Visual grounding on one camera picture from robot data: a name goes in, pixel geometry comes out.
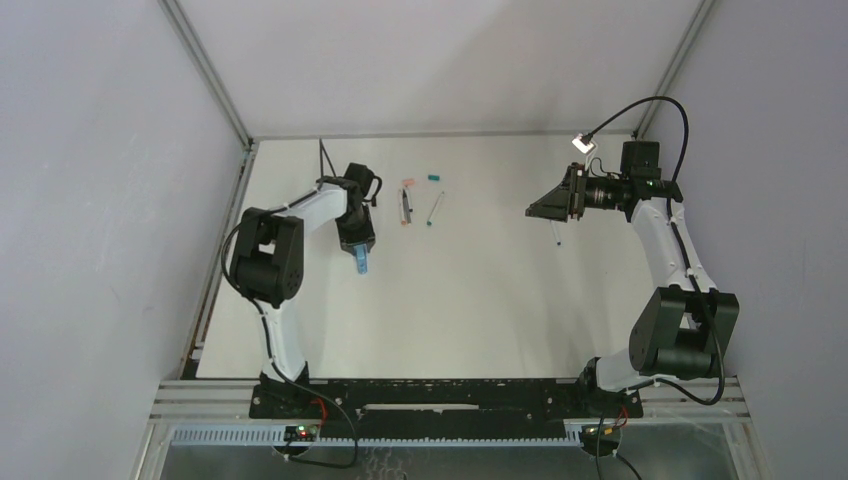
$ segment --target pen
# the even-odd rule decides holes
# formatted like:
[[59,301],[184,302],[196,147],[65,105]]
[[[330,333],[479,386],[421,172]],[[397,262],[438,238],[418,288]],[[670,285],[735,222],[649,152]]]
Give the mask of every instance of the pen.
[[406,223],[412,223],[412,204],[410,203],[409,190],[403,187],[403,212],[406,215]]
[[557,247],[562,246],[562,240],[559,239],[559,232],[556,229],[556,224],[551,220],[551,231],[554,232],[554,241],[557,242]]
[[439,206],[442,204],[442,199],[445,198],[445,192],[439,194],[439,198],[436,199],[436,204],[433,205],[433,210],[430,212],[430,216],[427,218],[427,226],[433,225],[433,220],[436,218],[436,214],[439,213]]
[[404,205],[403,189],[398,189],[398,211],[400,212],[400,224],[406,225],[406,207]]

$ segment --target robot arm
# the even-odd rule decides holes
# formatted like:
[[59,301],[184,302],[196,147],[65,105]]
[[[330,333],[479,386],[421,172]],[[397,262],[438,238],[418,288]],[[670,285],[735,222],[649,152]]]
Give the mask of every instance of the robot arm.
[[341,249],[356,257],[360,274],[367,272],[367,255],[376,239],[364,196],[373,179],[371,170],[352,163],[344,177],[321,179],[291,205],[250,208],[242,215],[230,275],[240,293],[263,312],[270,358],[262,372],[268,377],[283,382],[279,370],[294,381],[306,367],[293,301],[304,277],[304,238],[335,220]]
[[[563,181],[526,211],[530,217],[565,222],[579,220],[586,208],[620,210],[645,249],[656,290],[630,332],[628,348],[589,362],[581,379],[591,388],[618,392],[658,377],[715,377],[719,366],[712,336],[717,336],[724,352],[736,323],[736,296],[720,293],[704,271],[683,221],[680,190],[660,179],[658,162],[658,143],[626,142],[618,177],[589,177],[584,165],[574,163]],[[686,267],[672,223],[691,269]],[[694,291],[690,274],[702,293]],[[715,329],[705,321],[701,294],[706,296]],[[681,327],[687,315],[689,324]]]

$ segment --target white table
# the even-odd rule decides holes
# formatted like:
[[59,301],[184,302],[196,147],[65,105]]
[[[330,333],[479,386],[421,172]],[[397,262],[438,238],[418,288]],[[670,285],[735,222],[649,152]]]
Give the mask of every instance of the white table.
[[[617,170],[626,136],[598,137]],[[357,274],[331,222],[306,239],[296,297],[301,342],[316,378],[574,377],[596,355],[626,347],[653,292],[645,254],[624,215],[587,211],[580,222],[526,218],[527,206],[584,158],[564,136],[382,138],[326,141],[336,171],[367,165],[384,180],[372,209],[377,243]],[[313,185],[315,140],[264,141],[243,208],[278,206]],[[429,182],[427,174],[441,181]],[[414,178],[413,224],[402,227],[397,189]],[[425,225],[446,192],[435,224]],[[258,314],[223,284],[198,377],[258,376]]]

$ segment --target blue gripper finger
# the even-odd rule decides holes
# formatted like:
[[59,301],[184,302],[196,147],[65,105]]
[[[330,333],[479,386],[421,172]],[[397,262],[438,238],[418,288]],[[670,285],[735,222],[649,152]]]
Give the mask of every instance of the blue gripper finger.
[[353,246],[353,253],[356,255],[356,269],[360,275],[368,273],[368,249],[364,243]]

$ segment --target black mounting plate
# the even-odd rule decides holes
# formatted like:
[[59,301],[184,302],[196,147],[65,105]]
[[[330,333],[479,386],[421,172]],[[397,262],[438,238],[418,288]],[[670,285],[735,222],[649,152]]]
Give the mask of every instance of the black mounting plate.
[[[597,392],[590,408],[582,387],[573,380],[447,379],[299,380],[336,400],[363,439],[531,439],[560,438],[564,419],[598,416]],[[638,392],[608,393],[604,414],[615,418],[626,406],[630,417],[643,415]],[[320,419],[314,397],[265,375],[254,387],[250,418]],[[366,406],[379,405],[379,409]],[[339,412],[327,405],[329,420],[322,436],[350,436]]]

